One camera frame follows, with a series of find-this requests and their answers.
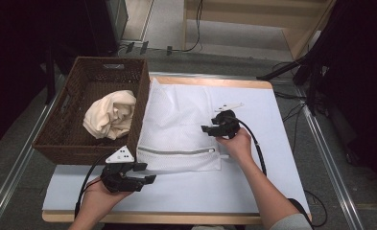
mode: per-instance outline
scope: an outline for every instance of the forearm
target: forearm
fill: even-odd
[[[240,162],[240,166],[253,192],[263,224],[267,229],[270,229],[282,218],[299,213],[293,204],[266,178],[252,159]]]

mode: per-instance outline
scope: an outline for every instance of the hand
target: hand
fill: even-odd
[[[217,137],[216,140],[224,145],[229,151],[230,155],[242,164],[246,161],[253,161],[251,156],[251,137],[244,128],[240,128],[238,133],[232,139],[225,139]]]
[[[88,185],[90,186],[83,195],[80,212],[69,229],[92,229],[117,203],[132,194],[132,192],[111,193],[99,176]]]

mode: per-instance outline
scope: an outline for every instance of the floor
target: floor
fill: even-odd
[[[147,31],[144,32],[142,39],[142,41],[149,41],[151,48],[164,48],[167,45],[172,45],[177,49],[181,47],[179,23],[182,19],[178,19],[179,12],[177,11],[181,6],[181,1],[173,1],[172,5],[176,7],[174,11],[166,8],[170,6],[167,3],[169,3],[167,0],[153,2]],[[195,22],[193,23],[188,27],[196,29]],[[196,40],[196,31],[191,29],[188,30],[187,47]],[[255,36],[252,29],[260,36]],[[198,50],[191,53],[173,53],[167,56],[165,51],[148,50],[146,54],[140,55],[137,47],[130,53],[121,49],[117,55],[122,58],[146,58],[152,72],[233,77],[263,76],[271,72],[276,64],[292,60],[288,48],[283,43],[282,35],[275,28],[232,25],[229,27],[229,25],[212,25],[203,22],[201,30],[203,31],[200,37],[202,49],[198,47]],[[295,95],[297,91],[291,79],[292,73],[288,72],[272,80],[274,91]],[[6,178],[9,178],[16,159],[21,156],[23,147],[26,147],[27,138],[31,136],[38,117],[45,109],[45,97],[45,91],[35,97],[0,142],[0,189],[3,188]],[[300,104],[300,101],[277,97],[277,104],[284,118]],[[348,164],[342,143],[330,118],[318,113],[316,119],[344,187],[356,207],[359,221],[365,229],[377,229],[377,175],[368,168]],[[308,123],[308,117],[300,111],[299,116],[293,116],[284,122],[284,126],[289,142],[295,148],[295,162],[304,189],[318,197],[327,209],[327,221],[317,229],[359,229],[348,223],[345,217],[337,188],[322,158],[322,153]],[[42,203],[55,165],[36,150],[30,150],[27,160],[27,167],[23,169],[22,174],[17,175],[15,189],[5,197],[8,201],[6,207],[0,207],[0,210],[4,210],[0,215],[0,229],[67,229],[69,223],[45,222],[41,217]],[[309,194],[306,196],[314,217],[313,224],[323,223],[325,212],[320,202]],[[102,224],[98,224],[95,229],[101,227]],[[261,229],[261,227],[247,226],[247,230],[253,229]]]

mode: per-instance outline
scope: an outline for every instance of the wicker basket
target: wicker basket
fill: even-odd
[[[149,87],[144,59],[78,57],[33,148],[62,165],[91,165],[124,145],[135,156]],[[137,98],[129,135],[114,141],[95,139],[82,125],[84,114],[95,101],[125,89]]]

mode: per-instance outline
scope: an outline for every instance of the table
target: table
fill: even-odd
[[[161,73],[151,73],[151,77],[156,77],[160,83],[207,85],[213,104],[243,103],[244,106],[234,111],[258,139],[268,178],[286,197],[295,198],[310,213],[268,82]],[[260,165],[254,146],[252,152]],[[99,175],[102,167],[98,167],[90,179]],[[89,166],[57,166],[44,200],[44,220],[73,221],[74,206],[88,169]],[[131,176],[145,174],[152,172],[128,173]],[[261,218],[245,176],[233,159],[226,158],[220,171],[158,174],[154,184],[128,196],[102,222],[260,224]]]
[[[196,20],[200,0],[184,1],[183,45],[186,20]],[[336,0],[204,0],[201,20],[283,28],[294,59],[322,30]]]

